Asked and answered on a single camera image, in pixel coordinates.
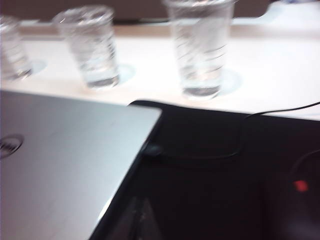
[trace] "silver laptop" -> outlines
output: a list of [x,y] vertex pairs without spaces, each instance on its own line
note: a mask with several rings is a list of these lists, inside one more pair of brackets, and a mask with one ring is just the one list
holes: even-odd
[[161,111],[9,91],[0,100],[1,240],[89,239]]

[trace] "red light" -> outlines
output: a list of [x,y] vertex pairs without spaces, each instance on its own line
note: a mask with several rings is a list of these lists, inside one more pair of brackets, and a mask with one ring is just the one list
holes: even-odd
[[309,189],[308,183],[304,180],[294,181],[293,184],[295,186],[295,189],[300,193],[306,192]]

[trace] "dell logo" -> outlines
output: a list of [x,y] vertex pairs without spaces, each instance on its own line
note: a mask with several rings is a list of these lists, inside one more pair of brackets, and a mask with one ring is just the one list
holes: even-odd
[[4,159],[17,151],[24,137],[20,134],[8,135],[0,139],[0,159]]

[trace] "black cable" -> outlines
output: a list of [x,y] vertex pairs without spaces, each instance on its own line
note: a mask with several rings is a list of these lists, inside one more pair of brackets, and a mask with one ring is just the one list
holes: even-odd
[[231,158],[235,155],[238,155],[245,147],[246,144],[246,136],[245,136],[245,131],[244,131],[244,125],[247,119],[255,117],[255,116],[261,116],[264,114],[270,114],[270,113],[279,113],[279,112],[289,112],[289,111],[296,111],[296,110],[300,110],[300,109],[305,109],[305,108],[310,108],[316,105],[319,105],[320,101],[309,104],[309,105],[305,105],[305,106],[300,106],[300,107],[295,107],[295,108],[288,108],[288,109],[279,109],[279,110],[270,110],[270,111],[261,111],[261,112],[256,112],[256,113],[252,113],[247,115],[240,124],[240,128],[239,128],[239,134],[238,134],[238,138],[239,138],[239,145],[238,147],[231,153],[227,153],[227,154],[222,154],[222,155],[211,155],[211,156],[189,156],[189,155],[178,155],[178,154],[171,154],[168,152],[163,151],[162,152],[162,156],[167,157],[167,158],[171,158],[171,159],[183,159],[183,160],[219,160],[219,159],[227,159],[227,158]]
[[301,164],[306,160],[308,159],[310,156],[314,155],[314,154],[317,154],[317,153],[320,153],[320,148],[317,149],[317,150],[314,150],[314,151],[310,151],[310,152],[307,152],[306,154],[302,155],[297,161],[295,161],[295,163],[293,164],[291,170],[290,170],[290,174],[291,175],[294,175],[299,167],[301,166]]
[[[225,159],[230,158],[232,160],[233,156],[238,155],[244,149],[244,147],[246,145],[246,135],[245,135],[245,131],[244,131],[244,126],[245,126],[245,122],[247,119],[255,117],[255,116],[261,116],[264,114],[289,112],[289,111],[296,111],[296,110],[300,110],[300,109],[306,109],[306,108],[310,108],[310,107],[313,107],[316,105],[320,105],[320,101],[309,104],[309,105],[300,106],[300,107],[270,110],[270,111],[261,111],[261,112],[256,112],[256,113],[252,113],[252,114],[247,115],[246,117],[244,117],[242,119],[242,121],[240,123],[239,134],[238,134],[238,139],[239,139],[238,147],[231,153],[222,154],[222,155],[211,155],[211,156],[195,156],[195,155],[190,156],[190,155],[181,155],[181,154],[171,154],[171,153],[165,152],[165,150],[161,146],[154,145],[154,144],[148,144],[143,152],[144,152],[145,156],[149,156],[149,157],[162,156],[162,158],[161,158],[162,163],[166,163],[168,165],[178,167],[179,169],[207,169],[208,165],[203,164],[202,161],[204,161],[204,160],[224,160],[223,162],[225,162]],[[294,174],[297,171],[298,167],[302,164],[302,162],[304,162],[311,155],[318,153],[318,152],[320,152],[320,149],[308,152],[308,153],[304,154],[303,156],[301,156],[292,166],[291,173]]]

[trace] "cable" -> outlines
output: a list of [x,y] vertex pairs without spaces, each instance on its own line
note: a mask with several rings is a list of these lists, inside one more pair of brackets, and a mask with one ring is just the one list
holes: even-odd
[[[238,134],[238,139],[239,139],[239,144],[238,147],[227,154],[222,154],[222,155],[211,155],[211,156],[190,156],[190,155],[181,155],[181,154],[171,154],[169,152],[165,152],[162,147],[158,146],[158,145],[153,145],[153,144],[149,144],[146,147],[146,150],[144,151],[144,154],[147,156],[152,156],[152,157],[156,157],[156,156],[162,156],[162,157],[166,157],[169,158],[169,160],[165,160],[162,159],[162,162],[166,162],[167,164],[171,164],[171,165],[176,165],[176,167],[179,168],[185,168],[185,169],[203,169],[203,168],[208,168],[208,166],[195,166],[194,165],[194,161],[201,161],[201,160],[222,160],[222,159],[229,159],[233,156],[238,155],[245,147],[246,144],[246,135],[245,135],[245,131],[244,131],[244,126],[245,126],[245,122],[247,119],[255,117],[255,116],[261,116],[261,115],[265,115],[265,114],[270,114],[270,113],[279,113],[279,112],[289,112],[289,111],[296,111],[296,110],[300,110],[300,109],[306,109],[306,108],[310,108],[316,105],[320,105],[320,101],[309,104],[309,105],[305,105],[305,106],[300,106],[300,107],[294,107],[294,108],[287,108],[287,109],[278,109],[278,110],[270,110],[270,111],[262,111],[262,112],[256,112],[256,113],[252,113],[247,115],[246,117],[244,117],[241,121],[240,127],[239,127],[239,134]],[[300,157],[296,163],[293,165],[291,172],[294,173],[298,167],[301,165],[301,163],[308,158],[309,156],[320,152],[320,149],[317,149],[315,151],[312,152],[308,152],[305,155],[303,155],[302,157]],[[187,161],[193,161],[192,162],[192,166],[186,166],[185,163],[187,163]]]
[[256,113],[252,113],[247,115],[240,124],[240,128],[239,128],[239,134],[238,134],[238,138],[239,138],[239,145],[238,147],[231,153],[227,153],[227,154],[222,154],[222,155],[211,155],[211,156],[189,156],[189,155],[175,155],[175,154],[170,154],[168,152],[162,152],[162,156],[165,156],[167,158],[172,158],[172,159],[184,159],[184,160],[218,160],[218,159],[227,159],[227,158],[231,158],[235,155],[238,155],[245,147],[246,144],[246,140],[245,140],[245,131],[244,131],[244,125],[247,119],[255,117],[255,116],[261,116],[261,115],[265,115],[265,114],[270,114],[270,113],[279,113],[279,112],[289,112],[289,111],[296,111],[296,110],[300,110],[300,109],[305,109],[305,108],[310,108],[316,105],[320,105],[320,101],[309,104],[309,105],[305,105],[305,106],[300,106],[300,107],[295,107],[295,108],[288,108],[288,109],[279,109],[279,110],[270,110],[270,111],[261,111],[261,112],[256,112]]
[[320,153],[320,148],[317,149],[317,150],[314,150],[314,151],[310,151],[310,152],[307,152],[306,154],[302,155],[297,161],[295,161],[295,163],[293,164],[291,170],[290,170],[290,174],[291,175],[294,175],[297,171],[298,171],[298,168],[301,166],[301,164],[306,160],[308,159],[310,156],[314,155],[314,154],[317,154],[317,153]]

